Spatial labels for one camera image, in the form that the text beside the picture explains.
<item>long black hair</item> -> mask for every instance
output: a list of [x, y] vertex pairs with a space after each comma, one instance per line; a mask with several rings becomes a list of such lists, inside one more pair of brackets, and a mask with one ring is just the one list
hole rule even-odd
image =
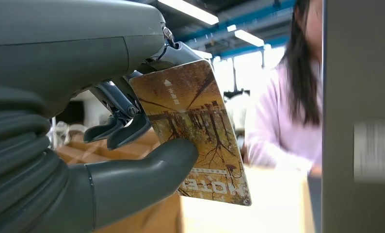
[[311, 68], [312, 55], [305, 34], [297, 22], [297, 17], [300, 17], [306, 25], [309, 3], [310, 0], [295, 2], [291, 37], [281, 62], [285, 62], [288, 68], [289, 105], [292, 119], [301, 120], [304, 125], [319, 125], [321, 113], [317, 106], [317, 77], [314, 76]]

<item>arrow symbol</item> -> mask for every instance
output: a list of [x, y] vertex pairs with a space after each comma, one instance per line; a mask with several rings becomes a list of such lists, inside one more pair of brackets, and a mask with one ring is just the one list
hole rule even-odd
[[165, 86], [172, 86], [173, 84], [172, 84], [170, 81], [165, 80], [165, 81], [164, 81], [164, 85], [165, 85]]

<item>label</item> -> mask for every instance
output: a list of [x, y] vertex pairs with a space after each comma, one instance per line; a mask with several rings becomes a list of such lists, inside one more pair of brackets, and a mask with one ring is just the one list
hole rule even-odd
[[385, 122], [355, 124], [354, 178], [385, 182]]
[[153, 72], [130, 84], [161, 143], [187, 138], [197, 146], [198, 160], [178, 193], [251, 205], [239, 146], [210, 63]]

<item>hand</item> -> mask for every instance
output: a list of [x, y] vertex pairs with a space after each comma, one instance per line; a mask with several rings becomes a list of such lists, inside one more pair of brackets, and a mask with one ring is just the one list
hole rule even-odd
[[321, 166], [313, 166], [309, 173], [312, 177], [321, 177], [322, 176], [322, 168]]

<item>pink shirt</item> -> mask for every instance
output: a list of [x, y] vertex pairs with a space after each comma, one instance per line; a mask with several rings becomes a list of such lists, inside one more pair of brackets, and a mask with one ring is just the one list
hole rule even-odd
[[[317, 102], [322, 112], [320, 65], [313, 63], [318, 77]], [[252, 165], [309, 172], [322, 163], [322, 125], [293, 122], [289, 112], [287, 67], [278, 65], [260, 77], [251, 90], [245, 119], [246, 160]]]

